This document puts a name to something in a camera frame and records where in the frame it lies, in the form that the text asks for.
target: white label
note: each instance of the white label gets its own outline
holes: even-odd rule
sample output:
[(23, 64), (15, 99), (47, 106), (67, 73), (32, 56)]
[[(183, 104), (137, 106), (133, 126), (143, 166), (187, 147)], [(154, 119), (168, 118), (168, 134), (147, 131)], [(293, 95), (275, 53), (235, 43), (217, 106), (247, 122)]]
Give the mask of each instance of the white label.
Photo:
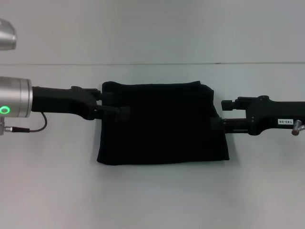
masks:
[(278, 119), (277, 123), (279, 125), (293, 125), (294, 124), (294, 120), (293, 119)]

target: black cloth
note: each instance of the black cloth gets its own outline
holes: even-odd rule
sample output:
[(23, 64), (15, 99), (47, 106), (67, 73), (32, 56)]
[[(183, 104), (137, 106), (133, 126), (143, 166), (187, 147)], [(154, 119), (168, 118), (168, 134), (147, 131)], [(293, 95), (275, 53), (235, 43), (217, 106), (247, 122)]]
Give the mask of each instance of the black cloth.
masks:
[(129, 106), (131, 118), (127, 123), (103, 120), (98, 162), (144, 165), (229, 160), (224, 133), (211, 131), (210, 118), (219, 117), (214, 91), (199, 81), (106, 82), (102, 93), (103, 105)]

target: black cable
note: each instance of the black cable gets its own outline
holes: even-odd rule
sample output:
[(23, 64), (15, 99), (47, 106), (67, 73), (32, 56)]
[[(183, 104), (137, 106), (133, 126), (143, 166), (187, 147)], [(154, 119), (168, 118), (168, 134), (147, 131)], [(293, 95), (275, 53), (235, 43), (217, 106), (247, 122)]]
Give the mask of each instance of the black cable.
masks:
[(40, 128), (38, 130), (30, 130), (27, 128), (12, 127), (12, 132), (14, 132), (14, 133), (36, 133), (36, 132), (40, 132), (40, 131), (44, 130), (48, 125), (48, 120), (47, 120), (46, 115), (43, 112), (41, 114), (42, 114), (42, 116), (44, 118), (44, 122), (45, 122), (43, 128)]

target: green indicator light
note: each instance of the green indicator light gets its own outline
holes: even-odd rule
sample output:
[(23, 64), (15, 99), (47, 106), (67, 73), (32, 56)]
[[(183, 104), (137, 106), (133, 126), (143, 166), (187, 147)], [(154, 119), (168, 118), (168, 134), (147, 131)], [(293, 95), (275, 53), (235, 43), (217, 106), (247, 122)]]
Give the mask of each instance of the green indicator light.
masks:
[(3, 106), (0, 108), (0, 113), (6, 115), (10, 112), (10, 108), (8, 106)]

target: white wall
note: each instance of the white wall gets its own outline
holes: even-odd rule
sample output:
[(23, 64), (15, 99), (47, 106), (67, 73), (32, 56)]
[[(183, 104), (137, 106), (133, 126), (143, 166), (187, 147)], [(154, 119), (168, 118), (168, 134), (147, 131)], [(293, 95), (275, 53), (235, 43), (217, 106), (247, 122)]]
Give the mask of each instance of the white wall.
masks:
[[(18, 48), (0, 75), (69, 88), (200, 80), (215, 106), (239, 96), (304, 101), (302, 1), (4, 0)], [(182, 65), (107, 65), (184, 63)], [(305, 141), (289, 130), (227, 135), (231, 160), (110, 167), (96, 162), (101, 123), (47, 114), (37, 134), (0, 138), (0, 228), (303, 228)], [(39, 128), (39, 114), (7, 119)]]

